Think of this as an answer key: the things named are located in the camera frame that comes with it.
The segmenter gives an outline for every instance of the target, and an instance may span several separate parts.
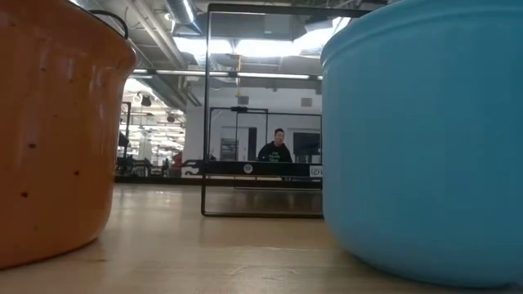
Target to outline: metal pole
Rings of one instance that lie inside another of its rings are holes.
[[[238,161],[238,114],[236,113],[235,160]]]
[[[125,126],[125,139],[129,140],[129,125],[131,124],[131,102],[123,102],[125,105],[127,105],[127,123]],[[125,145],[123,147],[123,159],[125,160],[127,158],[127,147],[129,144]]]
[[[320,116],[320,164],[324,164],[324,117]]]
[[[265,112],[265,144],[269,143],[267,137],[269,136],[269,111]]]
[[[211,70],[209,65],[210,52],[209,52],[209,41],[211,37],[211,12],[207,14],[207,37],[205,41],[207,43],[206,54],[205,54],[205,97],[203,99],[203,163],[202,163],[202,197],[200,203],[200,211],[203,216],[207,215],[205,210],[205,190],[207,184],[207,164],[209,160],[208,146],[209,146],[209,71]]]

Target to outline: sticker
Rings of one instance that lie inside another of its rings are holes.
[[[310,166],[310,177],[324,177],[324,167],[323,166]]]
[[[246,174],[250,174],[251,172],[253,172],[253,166],[250,165],[250,164],[245,164],[244,165],[244,172]]]

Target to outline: floor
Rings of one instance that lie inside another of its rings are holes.
[[[207,187],[208,213],[322,216],[321,190]]]
[[[180,186],[117,185],[97,241],[0,272],[6,294],[477,292],[376,271],[344,252],[321,220],[202,217],[199,188]]]

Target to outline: wooden floor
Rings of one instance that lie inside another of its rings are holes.
[[[477,291],[378,272],[344,252],[321,220],[204,218],[199,188],[179,186],[118,185],[97,241],[0,272],[2,294],[469,292]]]

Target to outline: black t-shirt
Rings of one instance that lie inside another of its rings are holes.
[[[293,159],[291,158],[291,153],[288,151],[285,144],[276,146],[275,142],[272,141],[261,148],[260,153],[258,154],[258,161],[269,163],[292,163]]]

